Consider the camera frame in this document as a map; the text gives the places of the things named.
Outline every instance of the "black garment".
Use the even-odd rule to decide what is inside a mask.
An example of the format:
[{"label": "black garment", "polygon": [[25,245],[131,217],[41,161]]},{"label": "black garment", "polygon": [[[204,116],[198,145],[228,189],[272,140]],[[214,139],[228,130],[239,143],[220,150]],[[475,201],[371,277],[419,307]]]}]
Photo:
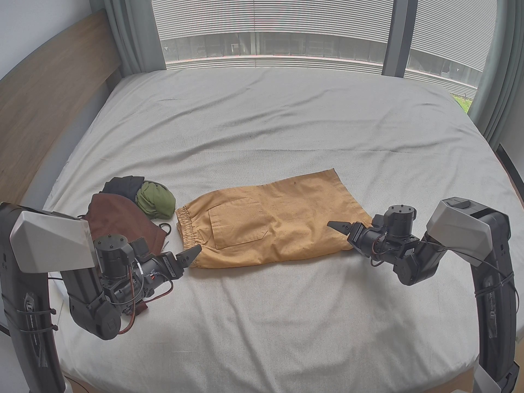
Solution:
[{"label": "black garment", "polygon": [[113,178],[106,182],[103,193],[114,193],[126,197],[131,201],[136,201],[136,194],[144,184],[143,176],[124,176],[123,178]]}]

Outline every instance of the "gray curtain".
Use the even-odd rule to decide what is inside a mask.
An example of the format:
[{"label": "gray curtain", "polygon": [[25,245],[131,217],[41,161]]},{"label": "gray curtain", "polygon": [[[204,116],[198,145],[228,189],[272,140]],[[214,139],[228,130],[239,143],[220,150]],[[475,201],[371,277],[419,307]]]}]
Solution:
[{"label": "gray curtain", "polygon": [[522,81],[523,0],[498,0],[495,33],[468,115],[496,150]]},{"label": "gray curtain", "polygon": [[165,70],[151,0],[89,0],[93,12],[104,8],[122,60],[122,76]]}]

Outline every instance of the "clothing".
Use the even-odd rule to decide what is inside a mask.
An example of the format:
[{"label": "clothing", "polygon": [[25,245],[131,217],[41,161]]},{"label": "clothing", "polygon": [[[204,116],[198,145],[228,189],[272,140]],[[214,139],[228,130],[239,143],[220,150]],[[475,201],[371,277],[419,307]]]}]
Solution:
[{"label": "clothing", "polygon": [[144,184],[143,176],[124,176],[123,178],[113,178],[106,182],[103,193],[114,193],[126,197],[135,202],[136,193]]},{"label": "clothing", "polygon": [[202,251],[191,266],[228,268],[315,258],[349,250],[333,221],[371,217],[334,169],[274,183],[210,192],[176,210],[184,249]]},{"label": "clothing", "polygon": [[145,181],[136,194],[136,204],[150,219],[173,217],[176,200],[164,185]]},{"label": "clothing", "polygon": [[84,219],[89,223],[93,240],[107,234],[122,234],[129,242],[143,237],[154,255],[161,253],[167,236],[134,202],[121,195],[96,193]]}]

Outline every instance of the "mattress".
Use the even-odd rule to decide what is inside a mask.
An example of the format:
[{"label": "mattress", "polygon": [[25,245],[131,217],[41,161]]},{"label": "mattress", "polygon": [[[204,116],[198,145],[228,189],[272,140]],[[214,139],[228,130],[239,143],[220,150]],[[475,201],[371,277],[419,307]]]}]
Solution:
[{"label": "mattress", "polygon": [[[444,88],[406,79],[285,68],[133,75],[109,96],[45,209],[83,214],[114,176],[161,182],[182,206],[329,168],[371,216],[414,206],[418,236],[452,196],[508,214],[524,292],[524,210],[507,174]],[[166,250],[182,249],[176,231],[167,240]],[[51,300],[64,371],[103,391],[411,392],[474,363],[473,291],[469,264],[452,252],[435,276],[406,287],[391,265],[373,268],[350,251],[191,268],[111,341],[76,326],[56,287]]]}]

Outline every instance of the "green garment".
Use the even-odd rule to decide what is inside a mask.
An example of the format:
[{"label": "green garment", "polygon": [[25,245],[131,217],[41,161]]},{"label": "green garment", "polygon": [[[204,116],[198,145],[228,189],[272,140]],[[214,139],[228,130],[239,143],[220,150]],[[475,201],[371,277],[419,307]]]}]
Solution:
[{"label": "green garment", "polygon": [[145,181],[136,194],[136,204],[150,219],[170,219],[175,198],[169,189],[156,182]]}]

